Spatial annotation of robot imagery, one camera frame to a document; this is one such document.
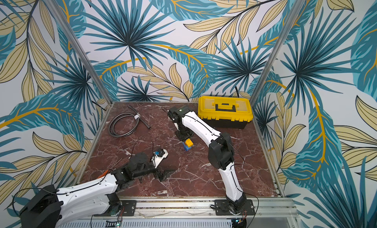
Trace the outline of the yellow long lego brick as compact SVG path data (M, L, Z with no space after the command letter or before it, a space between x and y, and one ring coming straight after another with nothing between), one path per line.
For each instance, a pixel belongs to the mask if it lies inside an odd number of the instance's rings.
M193 142L191 141L191 139L186 139L184 141L184 144L187 148L191 148L193 146Z

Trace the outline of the light blue long lego brick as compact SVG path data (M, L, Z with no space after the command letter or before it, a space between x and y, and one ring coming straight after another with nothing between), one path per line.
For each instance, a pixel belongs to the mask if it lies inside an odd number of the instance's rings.
M189 151L192 147L189 147L189 146L187 146L187 145L185 145L185 144L183 144L183 147L184 147L184 150L185 151Z

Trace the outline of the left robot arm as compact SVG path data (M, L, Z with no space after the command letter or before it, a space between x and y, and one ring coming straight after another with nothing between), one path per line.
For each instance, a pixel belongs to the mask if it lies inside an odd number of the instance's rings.
M98 179L65 188L54 185L41 188L21 209L21 225L23 228L58 228L87 216L104 213L118 215L122 211L118 192L149 174L164 181L174 173L174 170L159 167L167 157L165 149L154 151L151 158L144 152L137 153L128 163L106 172Z

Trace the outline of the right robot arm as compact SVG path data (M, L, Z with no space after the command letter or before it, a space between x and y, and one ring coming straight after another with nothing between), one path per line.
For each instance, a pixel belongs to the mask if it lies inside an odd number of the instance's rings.
M247 198L235 171L234 147L230 135L212 128L186 106L173 107L167 114L174 122L177 128L175 134L181 142L196 134L207 145L208 160L223 180L229 210L233 214L241 213Z

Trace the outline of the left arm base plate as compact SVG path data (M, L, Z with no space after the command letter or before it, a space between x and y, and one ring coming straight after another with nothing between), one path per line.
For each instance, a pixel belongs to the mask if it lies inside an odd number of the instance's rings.
M110 207L101 215L111 217L134 216L136 200L120 200L111 202Z

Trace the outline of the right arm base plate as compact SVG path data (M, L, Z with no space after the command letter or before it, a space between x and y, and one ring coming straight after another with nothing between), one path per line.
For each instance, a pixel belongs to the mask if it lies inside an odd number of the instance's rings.
M230 200L214 200L211 208L216 212L217 216L241 216L254 215L257 206L253 204L252 200L241 201L241 203L234 203Z

